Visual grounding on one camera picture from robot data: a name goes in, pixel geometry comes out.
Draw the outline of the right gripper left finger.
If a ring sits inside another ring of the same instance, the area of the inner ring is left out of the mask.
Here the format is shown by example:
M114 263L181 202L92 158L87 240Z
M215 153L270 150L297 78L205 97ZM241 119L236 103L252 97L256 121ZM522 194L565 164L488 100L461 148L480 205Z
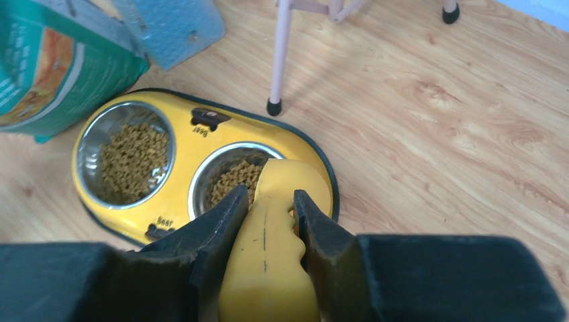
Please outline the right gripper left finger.
M2 321L208 321L248 212L240 185L138 251L99 242L1 245Z

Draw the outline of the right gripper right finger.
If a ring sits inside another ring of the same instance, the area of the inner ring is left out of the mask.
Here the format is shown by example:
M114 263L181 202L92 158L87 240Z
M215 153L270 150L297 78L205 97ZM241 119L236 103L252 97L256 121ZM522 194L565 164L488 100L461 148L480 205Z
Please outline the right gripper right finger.
M293 199L325 321L564 321L536 257L500 235L354 235Z

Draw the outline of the yellow plastic scoop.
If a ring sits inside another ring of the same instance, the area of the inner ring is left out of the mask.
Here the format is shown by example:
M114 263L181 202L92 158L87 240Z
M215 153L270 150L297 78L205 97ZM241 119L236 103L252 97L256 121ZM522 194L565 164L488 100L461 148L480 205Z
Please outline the yellow plastic scoop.
M320 320L313 283L301 265L306 247L290 214L296 190L308 192L319 210L331 211L330 189L316 169L298 160L270 159L227 262L220 321Z

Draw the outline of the green pet food bag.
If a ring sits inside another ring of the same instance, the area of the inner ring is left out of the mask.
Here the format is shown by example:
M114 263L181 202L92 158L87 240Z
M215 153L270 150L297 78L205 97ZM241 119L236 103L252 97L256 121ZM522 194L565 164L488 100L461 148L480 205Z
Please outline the green pet food bag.
M149 64L90 1L1 2L1 131L45 142L131 87Z

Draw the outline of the yellow double pet bowl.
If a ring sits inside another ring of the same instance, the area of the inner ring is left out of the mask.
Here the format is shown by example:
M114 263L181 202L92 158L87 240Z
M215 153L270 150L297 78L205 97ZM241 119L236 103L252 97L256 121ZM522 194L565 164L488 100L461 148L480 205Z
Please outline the yellow double pet bowl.
M100 145L123 125L150 124L167 133L168 165L150 194L130 204L107 203L101 190ZM144 246L210 210L213 186L242 160L304 162L322 175L339 217L338 183L330 161L307 134L281 121L166 89L120 96L92 115L72 155L72 177L88 214L108 231Z

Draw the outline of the brown kibble in bowls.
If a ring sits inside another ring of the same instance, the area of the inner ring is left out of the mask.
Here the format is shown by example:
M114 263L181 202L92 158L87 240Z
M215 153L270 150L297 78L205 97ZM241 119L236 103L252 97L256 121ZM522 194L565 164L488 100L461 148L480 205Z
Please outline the brown kibble in bowls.
M123 125L109 143L99 146L102 187L97 196L107 203L130 204L150 194L165 174L169 143L167 133L148 123ZM248 202L252 204L262 169L262 165L247 160L231 167L215 182L211 204L216 205L239 184L247 186Z

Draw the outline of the blue wrapped package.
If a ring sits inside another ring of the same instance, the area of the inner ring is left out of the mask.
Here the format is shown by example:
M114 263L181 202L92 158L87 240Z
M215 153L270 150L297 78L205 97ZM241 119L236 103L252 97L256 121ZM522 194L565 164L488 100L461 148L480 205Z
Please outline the blue wrapped package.
M225 23L213 1L113 1L125 26L153 63L170 70L225 35Z

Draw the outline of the pink music stand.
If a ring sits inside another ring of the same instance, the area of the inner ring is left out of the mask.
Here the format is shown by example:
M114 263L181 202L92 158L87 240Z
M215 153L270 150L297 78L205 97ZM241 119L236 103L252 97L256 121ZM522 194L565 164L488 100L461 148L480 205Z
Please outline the pink music stand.
M363 1L275 1L278 7L276 19L274 50L272 54L272 73L270 94L266 102L266 112L272 117L279 116L282 111L282 90L285 79L285 67L289 48L293 11L318 13L328 17L333 23L340 23L357 12Z

